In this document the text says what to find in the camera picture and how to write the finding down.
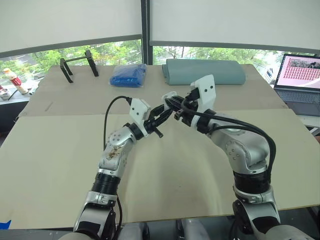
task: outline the laptop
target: laptop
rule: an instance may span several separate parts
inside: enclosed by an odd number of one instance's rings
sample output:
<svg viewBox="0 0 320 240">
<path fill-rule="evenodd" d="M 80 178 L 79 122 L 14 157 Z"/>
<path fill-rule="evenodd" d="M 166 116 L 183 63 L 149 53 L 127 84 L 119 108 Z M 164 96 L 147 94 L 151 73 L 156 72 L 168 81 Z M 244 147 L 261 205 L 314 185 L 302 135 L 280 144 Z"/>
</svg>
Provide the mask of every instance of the laptop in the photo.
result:
<svg viewBox="0 0 320 240">
<path fill-rule="evenodd" d="M 273 89 L 295 114 L 320 116 L 320 57 L 284 54 Z"/>
</svg>

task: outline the window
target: window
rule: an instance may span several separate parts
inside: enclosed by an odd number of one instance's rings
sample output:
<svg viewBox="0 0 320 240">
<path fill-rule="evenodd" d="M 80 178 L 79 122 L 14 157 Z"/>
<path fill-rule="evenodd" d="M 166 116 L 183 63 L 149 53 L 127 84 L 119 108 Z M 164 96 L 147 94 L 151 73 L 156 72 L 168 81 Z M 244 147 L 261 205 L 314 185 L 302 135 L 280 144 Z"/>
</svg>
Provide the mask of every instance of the window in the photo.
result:
<svg viewBox="0 0 320 240">
<path fill-rule="evenodd" d="M 142 63 L 141 40 L 109 42 L 94 45 L 76 46 L 48 51 L 40 51 L 18 56 L 0 58 L 0 85 L 14 88 L 3 73 L 10 68 L 28 88 L 38 85 L 49 68 L 60 64 L 60 58 L 73 59 L 85 55 L 89 49 L 97 65 L 125 65 Z M 71 61 L 68 65 L 88 65 L 86 59 Z"/>
<path fill-rule="evenodd" d="M 240 64 L 254 65 L 257 71 L 269 84 L 274 84 L 285 53 L 313 56 L 312 53 L 284 52 L 275 50 L 154 46 L 153 64 L 165 64 L 166 59 L 234 60 Z"/>
</svg>

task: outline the white roller shade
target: white roller shade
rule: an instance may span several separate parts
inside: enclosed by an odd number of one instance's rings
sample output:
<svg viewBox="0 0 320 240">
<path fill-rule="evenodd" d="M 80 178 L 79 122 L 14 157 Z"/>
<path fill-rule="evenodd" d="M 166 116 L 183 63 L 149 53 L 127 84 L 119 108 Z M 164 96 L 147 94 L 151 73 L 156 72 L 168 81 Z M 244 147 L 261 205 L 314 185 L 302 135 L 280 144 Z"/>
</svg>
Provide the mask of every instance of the white roller shade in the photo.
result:
<svg viewBox="0 0 320 240">
<path fill-rule="evenodd" d="M 320 0 L 151 0 L 153 41 L 320 50 Z"/>
<path fill-rule="evenodd" d="M 139 0 L 1 0 L 0 53 L 142 33 Z"/>
</svg>

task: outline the black metal stand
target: black metal stand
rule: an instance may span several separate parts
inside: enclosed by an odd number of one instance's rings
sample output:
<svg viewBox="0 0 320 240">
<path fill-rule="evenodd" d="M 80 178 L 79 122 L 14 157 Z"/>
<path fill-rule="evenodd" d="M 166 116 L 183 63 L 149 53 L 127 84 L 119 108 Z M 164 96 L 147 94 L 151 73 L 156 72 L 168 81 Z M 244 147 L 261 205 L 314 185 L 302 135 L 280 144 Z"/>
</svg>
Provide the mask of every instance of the black metal stand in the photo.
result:
<svg viewBox="0 0 320 240">
<path fill-rule="evenodd" d="M 92 54 L 90 52 L 90 50 L 86 50 L 85 53 L 84 53 L 85 56 L 81 56 L 81 57 L 76 57 L 76 58 L 73 58 L 73 59 L 68 59 L 68 60 L 65 60 L 64 58 L 61 58 L 60 59 L 60 68 L 63 72 L 63 74 L 65 75 L 66 79 L 68 80 L 68 82 L 70 84 L 73 83 L 73 81 L 71 80 L 70 78 L 70 75 L 73 75 L 72 71 L 70 70 L 67 62 L 72 62 L 72 61 L 75 61 L 75 60 L 80 60 L 80 59 L 87 59 L 88 60 L 88 63 L 91 67 L 91 70 L 93 72 L 93 75 L 95 77 L 98 77 L 99 74 L 98 74 L 98 71 L 97 71 L 97 68 L 96 68 L 96 64 L 95 64 L 95 61 L 94 59 L 92 58 Z"/>
</svg>

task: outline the laptop screen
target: laptop screen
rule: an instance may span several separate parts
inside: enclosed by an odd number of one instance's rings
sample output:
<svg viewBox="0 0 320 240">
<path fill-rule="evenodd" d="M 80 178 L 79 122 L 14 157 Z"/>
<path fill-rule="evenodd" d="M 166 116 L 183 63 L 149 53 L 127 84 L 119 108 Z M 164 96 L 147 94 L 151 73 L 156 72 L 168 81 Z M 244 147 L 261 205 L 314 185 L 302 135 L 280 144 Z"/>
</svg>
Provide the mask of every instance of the laptop screen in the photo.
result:
<svg viewBox="0 0 320 240">
<path fill-rule="evenodd" d="M 275 87 L 320 89 L 320 57 L 285 54 Z"/>
</svg>

